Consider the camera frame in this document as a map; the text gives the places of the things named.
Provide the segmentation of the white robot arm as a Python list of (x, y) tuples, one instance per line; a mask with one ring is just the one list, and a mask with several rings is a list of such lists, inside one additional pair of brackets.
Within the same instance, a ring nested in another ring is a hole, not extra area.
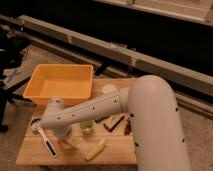
[(139, 77), (126, 88), (69, 108), (51, 100), (42, 126), (63, 136), (73, 123), (121, 113), (130, 115), (138, 171), (191, 171), (174, 91), (158, 76)]

